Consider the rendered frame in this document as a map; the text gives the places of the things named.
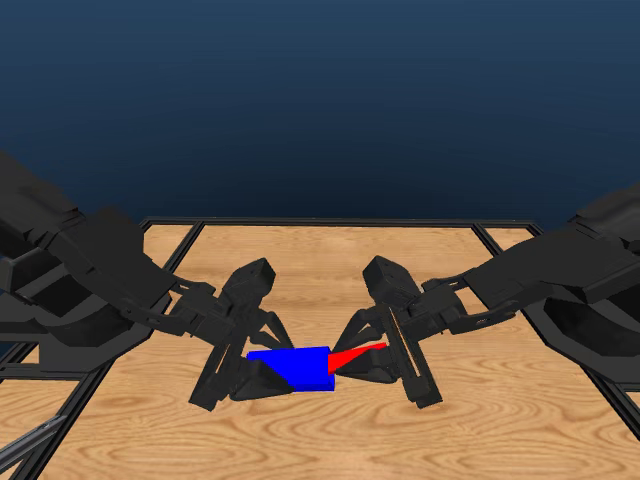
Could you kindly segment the thin red peg bar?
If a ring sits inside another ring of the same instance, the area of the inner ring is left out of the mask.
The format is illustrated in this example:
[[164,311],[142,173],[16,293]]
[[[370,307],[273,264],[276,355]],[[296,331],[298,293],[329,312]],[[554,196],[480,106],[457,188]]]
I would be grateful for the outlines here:
[[376,343],[376,344],[368,345],[364,347],[348,349],[342,352],[329,353],[327,356],[328,373],[335,374],[339,368],[347,365],[349,362],[363,355],[367,351],[380,350],[386,347],[387,347],[387,344],[384,342],[381,342],[381,343]]

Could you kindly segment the blue hollow socket block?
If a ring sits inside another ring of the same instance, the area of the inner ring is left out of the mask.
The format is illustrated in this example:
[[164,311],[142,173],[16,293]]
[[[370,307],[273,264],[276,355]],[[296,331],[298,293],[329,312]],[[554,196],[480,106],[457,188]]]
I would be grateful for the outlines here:
[[329,373],[328,346],[248,352],[249,360],[261,360],[281,375],[295,392],[335,390]]

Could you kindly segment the silver aluminium rail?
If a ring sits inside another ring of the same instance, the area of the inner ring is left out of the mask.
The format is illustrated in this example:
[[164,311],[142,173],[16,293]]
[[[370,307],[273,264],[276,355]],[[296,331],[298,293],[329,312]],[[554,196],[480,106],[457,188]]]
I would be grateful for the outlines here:
[[66,419],[66,415],[56,415],[0,448],[0,473],[8,470],[45,440],[52,437]]

